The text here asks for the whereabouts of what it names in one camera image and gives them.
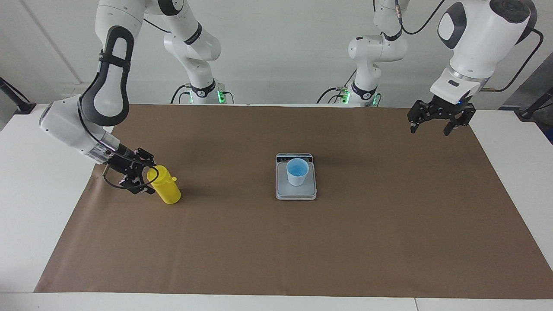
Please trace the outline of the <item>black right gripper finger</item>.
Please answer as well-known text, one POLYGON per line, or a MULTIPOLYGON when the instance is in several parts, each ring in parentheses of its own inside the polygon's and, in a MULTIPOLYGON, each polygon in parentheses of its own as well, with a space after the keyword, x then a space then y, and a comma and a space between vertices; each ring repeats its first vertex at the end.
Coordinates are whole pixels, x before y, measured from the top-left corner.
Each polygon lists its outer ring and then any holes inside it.
POLYGON ((143 150, 142 148, 137 149, 137 165, 141 165, 143 167, 154 167, 155 161, 154 156, 147 152, 146 150, 143 150))
POLYGON ((146 192, 147 194, 154 194, 156 191, 148 183, 144 182, 143 177, 127 175, 127 190, 133 194, 140 192, 146 192))

